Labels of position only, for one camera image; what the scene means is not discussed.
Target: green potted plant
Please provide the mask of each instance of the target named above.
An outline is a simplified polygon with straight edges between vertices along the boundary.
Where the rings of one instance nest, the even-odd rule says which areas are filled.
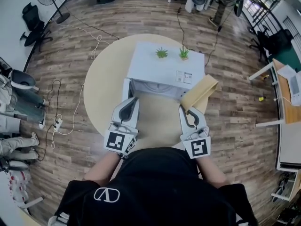
[[[162,47],[157,49],[156,54],[158,58],[166,58],[168,56],[167,50]]]
[[[182,49],[180,48],[179,56],[181,60],[188,59],[188,53],[189,53],[189,49],[186,49],[184,46],[182,47]]]

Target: white robot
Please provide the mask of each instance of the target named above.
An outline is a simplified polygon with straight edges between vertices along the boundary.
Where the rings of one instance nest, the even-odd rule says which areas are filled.
[[[194,124],[188,123],[187,115],[182,106],[179,107],[182,128],[181,141],[190,158],[210,155],[211,138],[203,113],[195,108],[188,110],[194,118]],[[136,128],[139,117],[139,99],[132,97],[123,101],[113,111],[112,120],[104,136],[104,148],[116,152],[126,159],[137,143]]]

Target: fan pole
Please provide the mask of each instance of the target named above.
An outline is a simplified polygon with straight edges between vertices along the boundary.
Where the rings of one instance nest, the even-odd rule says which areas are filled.
[[[61,17],[62,17],[63,15],[62,15],[61,11],[58,9],[58,7],[57,7],[55,1],[54,1],[54,0],[52,0],[52,1],[53,1],[53,3],[54,3],[54,5],[55,5],[55,7],[56,7],[56,9],[57,9],[57,11],[58,11],[58,13],[59,13],[59,14],[61,15]]]

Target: chair seat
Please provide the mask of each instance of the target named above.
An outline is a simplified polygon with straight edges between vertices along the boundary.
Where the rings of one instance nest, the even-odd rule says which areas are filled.
[[[25,41],[24,46],[30,46],[32,45],[35,41],[37,41],[41,36],[41,31],[32,31],[29,35],[28,38]]]

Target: beige pants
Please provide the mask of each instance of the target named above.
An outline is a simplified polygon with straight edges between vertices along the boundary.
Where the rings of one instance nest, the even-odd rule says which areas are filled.
[[[22,153],[20,151],[15,150],[20,147],[35,146],[38,144],[39,141],[36,138],[14,137],[4,139],[0,141],[0,156],[7,157],[9,159],[19,160],[37,159],[39,155],[35,151],[30,151],[29,153]]]

